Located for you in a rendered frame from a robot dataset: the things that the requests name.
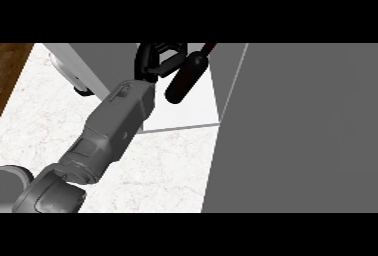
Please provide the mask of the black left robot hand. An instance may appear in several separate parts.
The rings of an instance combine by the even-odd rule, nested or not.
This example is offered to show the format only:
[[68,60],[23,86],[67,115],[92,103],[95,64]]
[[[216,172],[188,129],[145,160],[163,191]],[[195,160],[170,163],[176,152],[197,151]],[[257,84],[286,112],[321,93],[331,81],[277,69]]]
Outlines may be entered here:
[[[176,54],[161,61],[160,57],[169,50]],[[187,43],[142,43],[135,57],[135,79],[156,83],[182,67],[187,56]]]

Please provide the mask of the large dark grey cabinet door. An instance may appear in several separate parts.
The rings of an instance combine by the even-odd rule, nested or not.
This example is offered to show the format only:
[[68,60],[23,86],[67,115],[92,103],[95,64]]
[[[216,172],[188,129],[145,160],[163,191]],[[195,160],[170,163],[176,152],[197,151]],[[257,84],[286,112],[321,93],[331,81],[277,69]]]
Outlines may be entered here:
[[378,44],[253,44],[207,212],[378,212]]

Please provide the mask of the pale appliance with black foot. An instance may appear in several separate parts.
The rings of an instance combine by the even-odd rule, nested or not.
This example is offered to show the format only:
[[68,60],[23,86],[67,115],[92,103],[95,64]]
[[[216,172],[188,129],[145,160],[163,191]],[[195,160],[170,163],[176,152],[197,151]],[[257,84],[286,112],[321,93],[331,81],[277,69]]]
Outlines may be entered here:
[[54,54],[49,54],[49,57],[51,57],[51,61],[52,61],[52,65],[54,65],[55,69],[58,70],[61,75],[65,77],[68,82],[73,84],[76,92],[83,97],[92,96],[94,95],[92,90],[85,85],[85,83],[82,82],[80,78],[73,73],[73,71],[68,69],[65,64],[61,62],[61,60],[57,58],[57,56]]

